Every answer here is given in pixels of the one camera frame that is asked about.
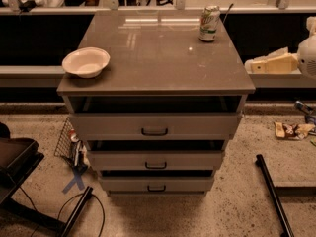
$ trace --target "drawer handle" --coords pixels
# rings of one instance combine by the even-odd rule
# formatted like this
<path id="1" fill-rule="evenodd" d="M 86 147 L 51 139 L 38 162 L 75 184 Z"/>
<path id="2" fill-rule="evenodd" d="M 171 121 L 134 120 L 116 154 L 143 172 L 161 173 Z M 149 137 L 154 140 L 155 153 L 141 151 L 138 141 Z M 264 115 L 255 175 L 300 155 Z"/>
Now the drawer handle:
<path id="1" fill-rule="evenodd" d="M 168 128 L 163 131 L 146 131 L 144 128 L 142 128 L 141 134 L 144 136 L 165 136 L 168 134 Z"/>
<path id="2" fill-rule="evenodd" d="M 163 186 L 162 188 L 150 188 L 150 186 L 147 186 L 147 191 L 150 193 L 163 193 L 166 191 L 166 186 Z"/>
<path id="3" fill-rule="evenodd" d="M 164 162 L 163 166 L 157 166 L 157 165 L 155 165 L 155 166 L 151 165 L 150 166 L 150 164 L 148 164 L 148 162 L 145 162 L 145 167 L 146 167 L 146 169 L 149 169 L 149 170 L 163 170 L 163 169 L 167 168 L 167 162 Z"/>

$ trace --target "white bowl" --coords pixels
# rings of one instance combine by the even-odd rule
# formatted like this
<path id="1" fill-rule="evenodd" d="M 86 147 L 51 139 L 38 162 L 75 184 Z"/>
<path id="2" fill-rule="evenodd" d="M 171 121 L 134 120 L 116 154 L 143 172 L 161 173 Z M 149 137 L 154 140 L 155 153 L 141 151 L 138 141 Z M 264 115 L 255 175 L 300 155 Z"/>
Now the white bowl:
<path id="1" fill-rule="evenodd" d="M 69 53 L 62 60 L 63 69 L 81 78 L 93 78 L 101 73 L 110 61 L 109 54 L 96 47 L 86 47 Z"/>

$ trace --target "drawer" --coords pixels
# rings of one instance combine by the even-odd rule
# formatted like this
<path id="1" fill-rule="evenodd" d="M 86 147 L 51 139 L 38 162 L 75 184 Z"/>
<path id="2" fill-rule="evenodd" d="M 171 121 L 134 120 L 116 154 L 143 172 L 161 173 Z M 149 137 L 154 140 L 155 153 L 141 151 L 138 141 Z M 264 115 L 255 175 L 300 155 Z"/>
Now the drawer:
<path id="1" fill-rule="evenodd" d="M 236 114 L 78 114 L 70 121 L 82 140 L 227 138 L 235 133 Z"/>
<path id="2" fill-rule="evenodd" d="M 89 151 L 92 168 L 101 170 L 209 170 L 219 169 L 222 151 Z"/>
<path id="3" fill-rule="evenodd" d="M 209 191 L 213 185 L 213 175 L 195 176 L 128 176 L 100 177 L 99 182 L 103 190 L 110 194 L 147 193 L 201 193 Z"/>

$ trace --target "can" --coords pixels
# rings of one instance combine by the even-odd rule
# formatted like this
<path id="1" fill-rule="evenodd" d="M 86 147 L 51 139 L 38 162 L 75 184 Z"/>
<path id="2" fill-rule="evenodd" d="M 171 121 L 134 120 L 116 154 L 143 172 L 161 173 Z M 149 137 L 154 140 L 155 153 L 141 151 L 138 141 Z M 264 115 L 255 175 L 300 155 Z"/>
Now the can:
<path id="1" fill-rule="evenodd" d="M 200 17 L 199 39 L 207 42 L 215 41 L 220 10 L 217 5 L 208 5 Z"/>

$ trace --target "concrete floor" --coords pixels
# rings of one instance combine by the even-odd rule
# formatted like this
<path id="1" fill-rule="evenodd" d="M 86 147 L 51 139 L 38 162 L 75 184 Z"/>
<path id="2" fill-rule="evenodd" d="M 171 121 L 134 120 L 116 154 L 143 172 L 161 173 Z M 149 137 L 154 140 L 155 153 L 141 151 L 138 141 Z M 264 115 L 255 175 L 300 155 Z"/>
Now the concrete floor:
<path id="1" fill-rule="evenodd" d="M 65 202 L 82 193 L 77 186 L 62 190 L 73 178 L 69 167 L 54 156 L 61 130 L 67 119 L 63 105 L 0 104 L 0 120 L 12 137 L 29 137 L 39 143 L 45 156 L 22 187 L 40 212 L 53 217 Z M 280 236 L 281 227 L 266 189 L 256 154 L 263 154 L 276 184 L 314 185 L 316 148 L 312 136 L 302 141 L 275 137 L 274 121 L 304 123 L 293 104 L 247 104 L 235 137 L 229 142 L 221 169 L 206 196 L 113 196 L 107 197 L 91 169 L 85 186 L 102 202 L 107 237 L 193 237 L 193 236 Z M 31 207 L 20 191 L 16 201 Z M 65 221 L 77 199 L 62 210 Z M 295 236 L 315 236 L 316 199 L 287 197 L 281 200 Z M 91 198 L 69 236 L 98 236 L 102 211 Z M 32 236 L 37 226 L 0 210 L 0 236 Z M 33 236 L 54 236 L 43 227 Z"/>

